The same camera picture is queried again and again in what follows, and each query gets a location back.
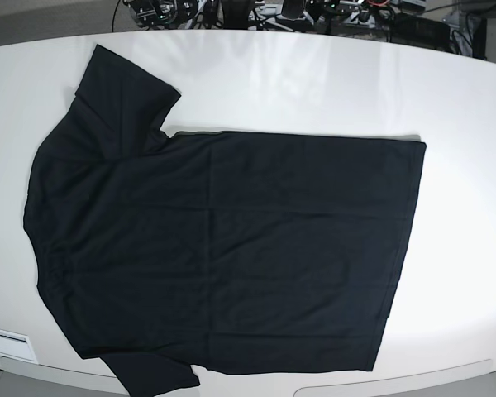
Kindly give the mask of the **black T-shirt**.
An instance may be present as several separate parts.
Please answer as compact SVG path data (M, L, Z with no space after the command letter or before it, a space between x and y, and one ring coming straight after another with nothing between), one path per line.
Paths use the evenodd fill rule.
M38 293L132 396L226 375L372 371L408 249L419 141L161 129L179 92L97 46L41 143Z

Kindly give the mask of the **white power strip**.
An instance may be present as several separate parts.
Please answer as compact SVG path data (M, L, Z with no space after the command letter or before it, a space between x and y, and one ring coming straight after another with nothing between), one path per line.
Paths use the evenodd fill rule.
M368 26L371 7L366 1L256 1L253 19L264 22L306 22L314 25L325 17L357 26Z

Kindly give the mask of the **black equipment box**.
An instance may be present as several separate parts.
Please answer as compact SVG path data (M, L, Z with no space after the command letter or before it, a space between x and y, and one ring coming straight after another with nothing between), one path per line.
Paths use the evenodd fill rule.
M444 22L398 13L389 27L389 42L451 52L451 29Z

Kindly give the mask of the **white label plate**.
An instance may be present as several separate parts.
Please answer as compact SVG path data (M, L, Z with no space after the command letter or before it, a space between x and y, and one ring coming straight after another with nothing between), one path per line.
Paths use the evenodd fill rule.
M38 364L36 354L28 336L0 329L0 356Z

